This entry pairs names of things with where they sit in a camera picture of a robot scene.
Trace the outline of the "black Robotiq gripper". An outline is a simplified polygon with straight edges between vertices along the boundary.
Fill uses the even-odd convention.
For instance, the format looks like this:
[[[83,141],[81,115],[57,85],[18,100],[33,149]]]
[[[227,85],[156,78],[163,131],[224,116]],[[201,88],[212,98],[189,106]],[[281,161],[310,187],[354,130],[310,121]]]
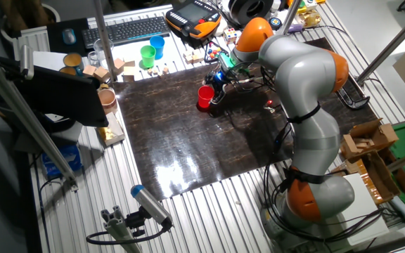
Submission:
[[[205,84],[213,87],[214,96],[210,100],[211,105],[218,105],[226,95],[226,85],[231,81],[221,70],[212,70],[205,76]]]

